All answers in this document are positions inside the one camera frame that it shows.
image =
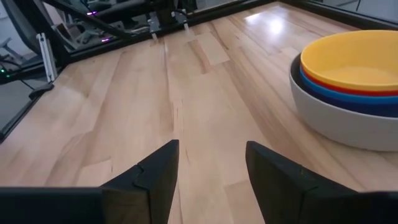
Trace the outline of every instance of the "black metal frame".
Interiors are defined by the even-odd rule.
[[[120,49],[122,47],[135,44],[137,42],[141,42],[144,40],[148,40],[151,38],[150,33],[138,34],[131,37],[129,34],[121,32],[120,30],[115,31],[115,28],[110,27],[109,25],[99,21],[96,18],[88,17],[85,16],[84,14],[76,14],[74,10],[71,10],[70,6],[60,4],[59,2],[54,0],[43,0],[43,1],[47,2],[48,4],[51,4],[54,7],[67,11],[68,13],[73,14],[76,17],[79,17],[83,21],[97,25],[99,28],[106,30],[110,34],[119,37],[105,44],[95,45],[87,49],[77,50],[75,52],[68,53],[66,48],[63,46],[62,42],[53,33],[53,30],[45,20],[44,16],[41,15],[36,5],[34,5],[32,1],[28,0],[16,1],[21,11],[27,16],[29,16],[34,29],[38,33],[45,32],[47,34],[50,42],[52,43],[53,51],[57,59],[57,66],[59,68],[59,72],[62,71],[62,69],[65,68],[69,63],[77,62],[79,60],[103,54],[112,50]],[[238,0],[237,2],[210,8],[209,10],[190,13],[188,15],[188,25],[194,26],[202,22],[207,22],[213,19],[217,19],[219,17],[228,16],[230,14],[234,14],[239,11],[244,11],[250,8],[258,7],[274,1],[276,0],[247,0],[247,1]],[[355,26],[361,29],[398,30],[398,24],[393,23],[391,21],[375,18],[372,16],[367,16],[357,12],[346,11],[344,9],[339,9],[333,6],[327,6],[320,2],[313,2],[313,1],[310,2],[304,0],[279,0],[279,1],[310,12],[314,12],[315,14],[319,14],[321,16],[329,17],[330,19],[340,21],[345,24],[349,24],[351,26]],[[162,26],[161,30],[157,33],[157,36],[161,37],[163,35],[175,32],[180,29],[183,29],[183,24],[180,23],[172,24],[171,26]],[[20,77],[25,78],[31,76],[35,72],[42,72],[43,70],[44,70],[43,65],[41,66],[32,65],[31,67],[26,68],[23,74],[20,75]],[[37,100],[38,99],[32,100],[29,103],[29,105],[27,105],[23,109],[23,112],[16,115],[16,117],[12,120],[11,125],[7,126],[6,129],[0,131],[0,142],[4,140],[4,138],[13,130],[13,128],[30,110],[30,108],[35,104],[35,102],[37,102]]]

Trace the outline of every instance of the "white bowl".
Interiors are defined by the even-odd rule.
[[[348,146],[398,151],[398,118],[357,113],[318,100],[301,88],[299,68],[300,55],[290,66],[290,88],[299,115],[311,128]]]

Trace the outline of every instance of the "yellow bowl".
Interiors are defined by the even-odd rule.
[[[361,30],[335,34],[301,54],[308,75],[351,90],[398,90],[398,31]]]

